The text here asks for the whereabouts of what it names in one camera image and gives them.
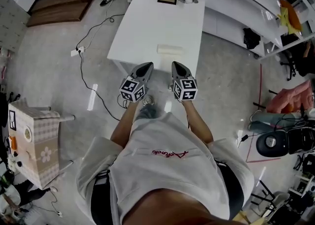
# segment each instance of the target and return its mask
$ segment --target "gray pants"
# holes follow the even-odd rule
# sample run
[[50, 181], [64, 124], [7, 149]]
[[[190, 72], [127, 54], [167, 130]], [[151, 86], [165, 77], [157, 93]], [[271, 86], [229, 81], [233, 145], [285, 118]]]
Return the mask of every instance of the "gray pants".
[[282, 128], [294, 125], [296, 123], [294, 119], [296, 118], [293, 114], [256, 113], [252, 117], [249, 130], [255, 133], [270, 132], [274, 131], [275, 125]]
[[136, 117], [138, 119], [154, 119], [158, 117], [157, 107], [155, 105], [147, 104], [140, 109], [139, 114]]

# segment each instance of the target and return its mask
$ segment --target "sneaker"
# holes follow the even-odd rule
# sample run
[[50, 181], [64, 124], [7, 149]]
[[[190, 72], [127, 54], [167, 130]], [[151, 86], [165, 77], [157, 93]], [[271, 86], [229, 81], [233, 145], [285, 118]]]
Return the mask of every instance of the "sneaker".
[[111, 1], [114, 1], [114, 0], [103, 0], [100, 4], [99, 4], [99, 6], [105, 6], [105, 5], [107, 5], [109, 2], [111, 2]]
[[58, 193], [58, 189], [55, 187], [50, 187], [50, 191], [54, 192], [54, 193]]
[[262, 112], [260, 109], [256, 110], [250, 117], [250, 121], [252, 122], [252, 117], [254, 116], [254, 114], [258, 113], [258, 112]]
[[145, 95], [143, 97], [143, 105], [147, 105], [147, 104], [154, 105], [154, 101], [153, 101], [153, 97], [152, 96]]

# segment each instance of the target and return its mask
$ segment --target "white cable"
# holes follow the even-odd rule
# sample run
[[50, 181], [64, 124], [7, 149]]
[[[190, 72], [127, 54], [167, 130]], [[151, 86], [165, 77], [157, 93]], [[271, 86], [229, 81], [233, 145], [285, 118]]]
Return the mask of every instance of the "white cable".
[[105, 11], [105, 19], [103, 21], [103, 23], [100, 24], [100, 26], [98, 27], [98, 29], [96, 30], [96, 32], [94, 33], [89, 45], [87, 47], [84, 48], [84, 50], [88, 49], [92, 43], [92, 40], [94, 39], [95, 35], [97, 34], [98, 30], [102, 27], [102, 25], [104, 24], [104, 22], [106, 21], [106, 15], [107, 15], [107, 11], [109, 10], [110, 6], [112, 5], [113, 0], [111, 0], [109, 6], [107, 7], [106, 11]]

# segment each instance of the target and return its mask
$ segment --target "brown wooden platform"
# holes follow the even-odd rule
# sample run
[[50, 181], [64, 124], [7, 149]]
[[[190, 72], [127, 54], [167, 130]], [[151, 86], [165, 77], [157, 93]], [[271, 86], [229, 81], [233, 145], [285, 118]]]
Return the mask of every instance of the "brown wooden platform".
[[93, 0], [39, 0], [31, 10], [28, 27], [81, 21]]

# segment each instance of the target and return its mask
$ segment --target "white power strip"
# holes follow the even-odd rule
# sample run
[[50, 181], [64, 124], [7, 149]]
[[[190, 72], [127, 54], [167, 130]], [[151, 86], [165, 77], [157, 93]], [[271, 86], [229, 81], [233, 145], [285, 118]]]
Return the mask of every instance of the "white power strip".
[[84, 53], [84, 46], [81, 46], [78, 48], [78, 51], [76, 49], [71, 51], [71, 57], [79, 55], [79, 51], [80, 53]]

